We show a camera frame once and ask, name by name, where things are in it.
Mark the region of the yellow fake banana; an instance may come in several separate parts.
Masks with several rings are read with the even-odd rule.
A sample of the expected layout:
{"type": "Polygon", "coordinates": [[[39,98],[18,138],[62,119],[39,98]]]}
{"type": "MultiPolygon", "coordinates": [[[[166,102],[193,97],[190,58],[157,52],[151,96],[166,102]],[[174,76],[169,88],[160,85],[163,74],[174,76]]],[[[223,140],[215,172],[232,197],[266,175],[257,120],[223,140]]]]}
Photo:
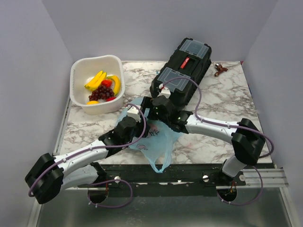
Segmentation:
{"type": "Polygon", "coordinates": [[[114,82],[113,92],[114,92],[115,96],[118,95],[120,92],[120,88],[121,88],[121,81],[120,81],[119,77],[116,75],[113,75],[113,76],[108,76],[107,79],[110,79],[114,82]]]}

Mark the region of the light blue plastic bag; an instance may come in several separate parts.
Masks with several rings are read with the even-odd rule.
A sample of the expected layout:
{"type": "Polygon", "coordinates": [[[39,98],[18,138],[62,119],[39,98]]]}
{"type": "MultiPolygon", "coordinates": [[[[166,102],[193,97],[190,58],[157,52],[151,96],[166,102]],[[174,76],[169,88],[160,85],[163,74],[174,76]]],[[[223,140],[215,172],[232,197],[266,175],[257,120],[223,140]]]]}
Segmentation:
{"type": "Polygon", "coordinates": [[[161,174],[171,164],[174,144],[182,133],[174,132],[161,121],[147,120],[147,126],[150,127],[147,137],[129,148],[141,151],[152,169],[161,174]]]}

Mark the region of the dark red fake grapes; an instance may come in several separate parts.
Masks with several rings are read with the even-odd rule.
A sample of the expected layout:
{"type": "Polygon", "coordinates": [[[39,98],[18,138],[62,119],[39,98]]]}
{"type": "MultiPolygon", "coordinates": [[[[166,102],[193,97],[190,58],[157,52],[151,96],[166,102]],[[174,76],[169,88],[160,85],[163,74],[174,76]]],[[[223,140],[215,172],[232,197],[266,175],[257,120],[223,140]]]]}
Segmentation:
{"type": "Polygon", "coordinates": [[[99,86],[97,89],[92,91],[89,96],[89,101],[107,100],[114,97],[115,94],[111,87],[106,87],[104,85],[99,86]]]}

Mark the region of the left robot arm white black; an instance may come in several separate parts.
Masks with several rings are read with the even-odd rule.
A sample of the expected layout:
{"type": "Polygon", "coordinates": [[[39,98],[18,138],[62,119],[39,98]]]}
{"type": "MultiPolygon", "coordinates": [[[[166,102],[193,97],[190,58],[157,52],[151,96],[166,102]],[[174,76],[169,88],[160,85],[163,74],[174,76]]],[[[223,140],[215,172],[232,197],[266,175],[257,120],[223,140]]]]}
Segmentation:
{"type": "Polygon", "coordinates": [[[55,198],[63,189],[63,180],[74,171],[91,163],[115,155],[146,136],[147,121],[141,117],[137,122],[126,116],[117,126],[100,136],[88,146],[74,152],[53,157],[49,153],[41,155],[25,177],[29,187],[29,197],[35,197],[39,204],[55,198]]]}

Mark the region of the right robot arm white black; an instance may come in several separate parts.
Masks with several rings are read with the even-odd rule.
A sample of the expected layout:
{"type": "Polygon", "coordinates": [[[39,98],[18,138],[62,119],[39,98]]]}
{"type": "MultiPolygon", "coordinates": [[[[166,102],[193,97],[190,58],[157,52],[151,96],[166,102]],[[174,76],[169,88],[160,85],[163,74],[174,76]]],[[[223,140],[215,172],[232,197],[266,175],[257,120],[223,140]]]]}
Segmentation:
{"type": "Polygon", "coordinates": [[[266,142],[265,136],[249,119],[223,122],[202,118],[191,111],[178,110],[165,96],[145,96],[142,109],[149,109],[149,120],[158,120],[175,132],[201,134],[231,144],[234,155],[223,163],[218,173],[218,181],[223,185],[233,182],[246,166],[256,165],[266,142]]]}

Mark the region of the red fake fruit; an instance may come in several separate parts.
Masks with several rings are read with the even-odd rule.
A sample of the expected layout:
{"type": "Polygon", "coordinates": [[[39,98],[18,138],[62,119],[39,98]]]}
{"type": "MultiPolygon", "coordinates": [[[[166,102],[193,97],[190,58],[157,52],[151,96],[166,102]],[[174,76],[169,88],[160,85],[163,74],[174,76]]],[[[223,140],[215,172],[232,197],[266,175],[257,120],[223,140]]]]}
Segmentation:
{"type": "Polygon", "coordinates": [[[109,102],[109,101],[113,101],[113,100],[115,100],[115,99],[116,99],[116,97],[113,96],[113,97],[110,97],[110,98],[106,99],[106,101],[109,102]]]}
{"type": "Polygon", "coordinates": [[[113,81],[111,79],[105,79],[101,82],[101,85],[104,87],[111,87],[113,81]]]}

